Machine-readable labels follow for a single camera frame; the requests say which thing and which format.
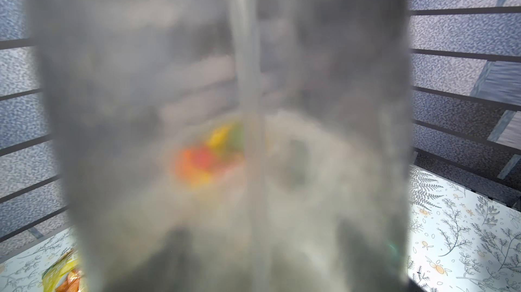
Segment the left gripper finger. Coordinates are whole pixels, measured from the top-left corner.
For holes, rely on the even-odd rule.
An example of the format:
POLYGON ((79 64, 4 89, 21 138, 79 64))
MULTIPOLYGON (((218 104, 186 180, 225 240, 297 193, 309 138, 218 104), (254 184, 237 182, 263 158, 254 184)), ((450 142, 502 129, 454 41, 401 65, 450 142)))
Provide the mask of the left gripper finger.
POLYGON ((108 284, 106 291, 188 291, 191 289, 193 237, 186 228, 171 230, 165 246, 137 269, 108 284))

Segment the grey translucent spray bottle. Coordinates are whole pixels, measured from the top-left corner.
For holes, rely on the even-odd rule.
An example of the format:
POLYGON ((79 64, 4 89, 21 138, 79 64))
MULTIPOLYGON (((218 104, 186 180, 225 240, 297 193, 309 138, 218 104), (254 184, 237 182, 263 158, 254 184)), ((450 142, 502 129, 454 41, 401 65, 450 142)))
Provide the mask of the grey translucent spray bottle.
POLYGON ((27 0, 88 291, 406 291, 408 0, 27 0))

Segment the yellow snack bag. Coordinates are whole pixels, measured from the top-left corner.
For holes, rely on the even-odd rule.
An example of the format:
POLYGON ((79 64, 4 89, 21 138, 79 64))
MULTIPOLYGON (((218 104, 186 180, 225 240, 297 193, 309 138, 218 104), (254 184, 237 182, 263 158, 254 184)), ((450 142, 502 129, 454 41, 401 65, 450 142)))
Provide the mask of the yellow snack bag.
POLYGON ((80 255, 75 249, 62 255, 42 274, 42 287, 44 292, 88 291, 80 255))

